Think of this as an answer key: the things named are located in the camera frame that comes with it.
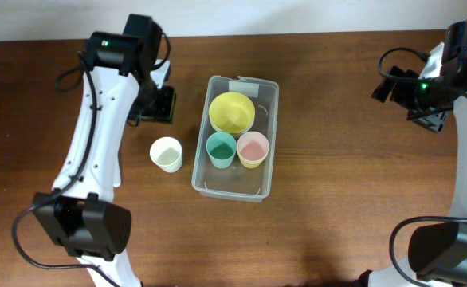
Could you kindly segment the yellow plastic bowl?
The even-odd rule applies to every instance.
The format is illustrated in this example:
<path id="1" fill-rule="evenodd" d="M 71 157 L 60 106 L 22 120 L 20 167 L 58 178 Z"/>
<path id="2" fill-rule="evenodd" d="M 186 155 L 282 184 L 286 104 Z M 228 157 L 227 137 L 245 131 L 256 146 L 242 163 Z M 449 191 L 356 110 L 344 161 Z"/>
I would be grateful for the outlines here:
<path id="1" fill-rule="evenodd" d="M 211 124 L 227 132 L 240 132 L 252 127 L 255 115 L 251 99 L 239 92 L 224 92 L 216 96 L 208 111 Z"/>

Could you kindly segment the white plastic bowl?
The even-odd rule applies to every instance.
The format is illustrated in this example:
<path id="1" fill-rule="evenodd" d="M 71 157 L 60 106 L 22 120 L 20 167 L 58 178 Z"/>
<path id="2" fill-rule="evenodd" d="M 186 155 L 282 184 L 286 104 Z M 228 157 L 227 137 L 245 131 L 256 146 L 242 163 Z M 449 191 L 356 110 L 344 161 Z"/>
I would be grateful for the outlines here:
<path id="1" fill-rule="evenodd" d="M 226 133 L 230 134 L 231 136 L 233 136 L 235 139 L 238 139 L 239 137 L 241 137 L 242 135 L 244 135 L 245 133 L 247 133 L 251 127 L 245 128 L 245 129 L 243 129 L 243 130 L 240 131 L 240 132 L 227 132 L 227 131 L 223 131 L 223 130 L 221 130 L 220 128 L 214 126 L 213 124 L 212 124 L 212 128 L 213 128 L 216 132 L 226 132 Z"/>

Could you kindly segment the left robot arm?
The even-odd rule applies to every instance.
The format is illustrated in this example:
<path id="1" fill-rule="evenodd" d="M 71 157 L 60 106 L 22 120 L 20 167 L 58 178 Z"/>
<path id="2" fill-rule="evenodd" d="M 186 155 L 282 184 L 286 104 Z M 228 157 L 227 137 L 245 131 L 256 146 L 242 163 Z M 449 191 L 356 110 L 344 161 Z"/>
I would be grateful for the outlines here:
<path id="1" fill-rule="evenodd" d="M 122 183 L 120 146 L 127 124 L 170 123 L 176 93 L 169 40 L 150 16 L 130 14 L 122 33 L 95 32 L 80 52 L 83 97 L 73 139 L 50 193 L 29 208 L 53 244 L 78 259 L 97 286 L 141 286 L 128 259 L 131 212 L 114 204 Z"/>

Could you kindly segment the pink plastic cup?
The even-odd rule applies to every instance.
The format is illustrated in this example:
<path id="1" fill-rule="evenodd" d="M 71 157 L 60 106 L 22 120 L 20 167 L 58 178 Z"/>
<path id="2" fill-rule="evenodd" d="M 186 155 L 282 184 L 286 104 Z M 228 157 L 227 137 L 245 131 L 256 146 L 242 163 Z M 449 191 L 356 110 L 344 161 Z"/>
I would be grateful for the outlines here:
<path id="1" fill-rule="evenodd" d="M 247 163 L 261 163 L 269 148 L 268 139 L 260 132 L 247 132 L 237 141 L 237 153 Z"/>

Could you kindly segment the yellow plastic cup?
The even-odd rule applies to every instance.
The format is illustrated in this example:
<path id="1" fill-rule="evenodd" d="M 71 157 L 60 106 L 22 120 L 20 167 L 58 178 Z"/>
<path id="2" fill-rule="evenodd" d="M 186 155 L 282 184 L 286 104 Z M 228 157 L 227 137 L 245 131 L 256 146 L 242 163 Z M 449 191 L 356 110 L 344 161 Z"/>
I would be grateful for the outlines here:
<path id="1" fill-rule="evenodd" d="M 262 154 L 260 156 L 246 158 L 241 153 L 238 153 L 237 155 L 240 159 L 241 165 L 249 169 L 254 169 L 260 166 L 267 156 L 266 154 Z"/>

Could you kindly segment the green plastic cup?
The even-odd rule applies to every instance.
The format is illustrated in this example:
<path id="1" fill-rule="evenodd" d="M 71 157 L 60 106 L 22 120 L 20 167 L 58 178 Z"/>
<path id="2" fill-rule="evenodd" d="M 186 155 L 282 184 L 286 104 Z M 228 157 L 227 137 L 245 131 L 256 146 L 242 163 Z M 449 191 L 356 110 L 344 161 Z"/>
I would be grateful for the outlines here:
<path id="1" fill-rule="evenodd" d="M 226 132 L 215 132 L 206 141 L 206 151 L 211 163 L 219 169 L 231 165 L 237 150 L 237 141 Z"/>

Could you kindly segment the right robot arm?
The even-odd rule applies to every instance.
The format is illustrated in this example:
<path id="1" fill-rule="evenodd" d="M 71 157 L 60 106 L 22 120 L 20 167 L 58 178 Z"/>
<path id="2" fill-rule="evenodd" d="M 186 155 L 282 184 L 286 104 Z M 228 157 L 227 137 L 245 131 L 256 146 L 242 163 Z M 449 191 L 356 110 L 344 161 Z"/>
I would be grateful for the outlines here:
<path id="1" fill-rule="evenodd" d="M 457 170 L 453 201 L 446 216 L 419 216 L 391 232 L 385 269 L 368 270 L 358 286 L 467 286 L 467 20 L 446 30 L 445 40 L 428 53 L 420 73 L 393 66 L 379 69 L 372 98 L 393 101 L 407 120 L 440 132 L 448 115 L 457 125 Z"/>

